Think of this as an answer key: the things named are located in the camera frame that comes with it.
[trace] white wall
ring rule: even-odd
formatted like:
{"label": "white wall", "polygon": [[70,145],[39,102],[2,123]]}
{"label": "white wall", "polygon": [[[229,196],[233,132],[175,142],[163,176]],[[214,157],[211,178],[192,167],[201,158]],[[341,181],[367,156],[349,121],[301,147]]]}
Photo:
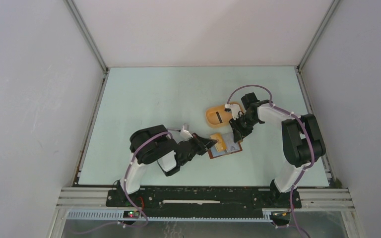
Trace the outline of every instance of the white wall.
{"label": "white wall", "polygon": [[108,66],[297,65],[332,0],[76,0]]}
{"label": "white wall", "polygon": [[0,238],[46,235],[101,79],[62,0],[0,0]]}
{"label": "white wall", "polygon": [[303,74],[335,171],[381,237],[381,1],[343,0]]}

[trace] gray wall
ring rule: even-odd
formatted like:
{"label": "gray wall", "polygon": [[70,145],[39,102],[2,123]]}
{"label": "gray wall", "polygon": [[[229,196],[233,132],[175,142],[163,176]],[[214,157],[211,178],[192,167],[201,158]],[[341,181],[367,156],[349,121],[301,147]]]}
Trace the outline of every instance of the gray wall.
{"label": "gray wall", "polygon": [[381,1],[343,0],[303,75],[335,172],[381,237]]}
{"label": "gray wall", "polygon": [[46,235],[101,79],[62,0],[0,0],[0,238]]}

